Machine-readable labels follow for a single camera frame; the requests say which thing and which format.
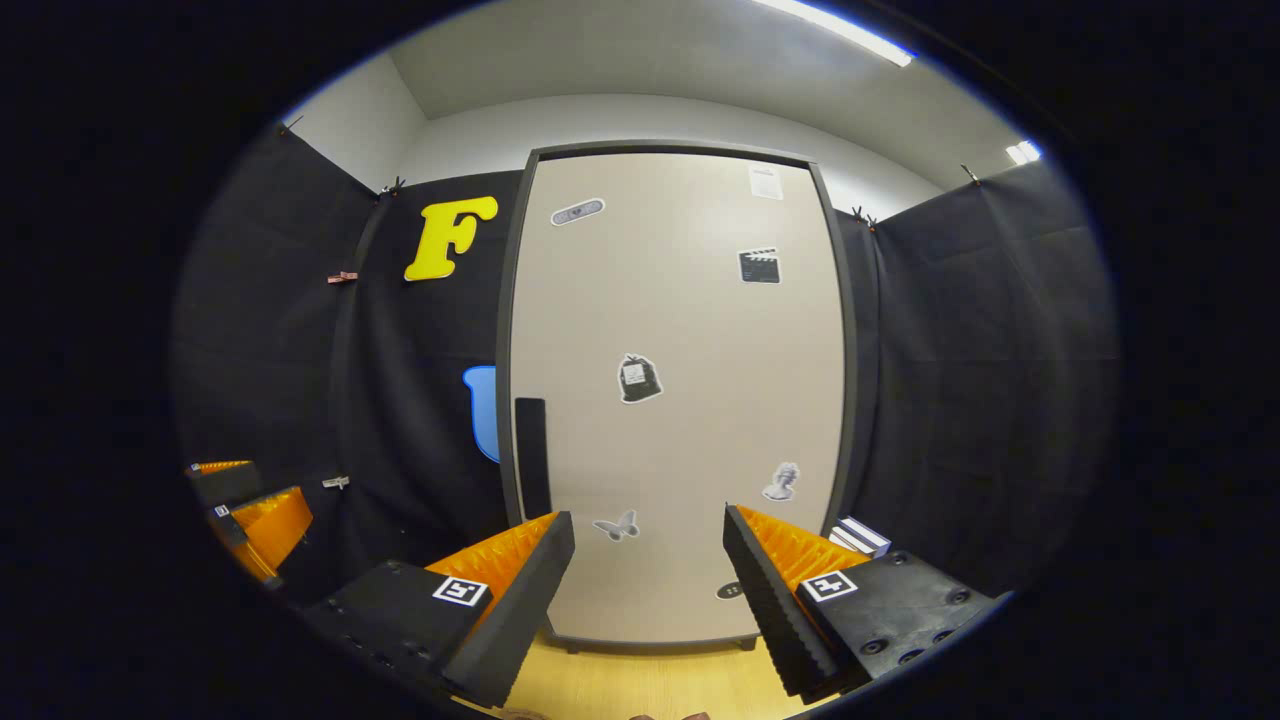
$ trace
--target wall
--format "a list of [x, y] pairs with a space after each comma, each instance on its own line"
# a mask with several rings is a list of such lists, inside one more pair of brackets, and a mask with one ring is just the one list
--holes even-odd
[[404, 150], [426, 126], [385, 53], [317, 90], [282, 120], [300, 115], [294, 135], [374, 191], [396, 182]]
[[525, 167], [534, 147], [635, 138], [731, 142], [808, 155], [820, 163], [836, 209], [849, 211], [860, 205], [877, 219], [942, 192], [901, 165], [809, 126], [731, 105], [657, 95], [539, 97], [430, 120], [393, 174], [413, 184], [516, 170]]

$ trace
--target beige door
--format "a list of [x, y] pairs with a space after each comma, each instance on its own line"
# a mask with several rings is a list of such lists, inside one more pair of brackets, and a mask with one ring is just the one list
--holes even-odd
[[[603, 210], [553, 223], [594, 199]], [[822, 533], [841, 438], [841, 299], [810, 172], [660, 152], [541, 161], [512, 297], [499, 373], [512, 402], [545, 401], [552, 507], [573, 514], [556, 634], [758, 633], [741, 594], [717, 594], [736, 579], [724, 503]], [[794, 483], [774, 482], [783, 464]], [[627, 511], [637, 534], [611, 537], [603, 523]]]

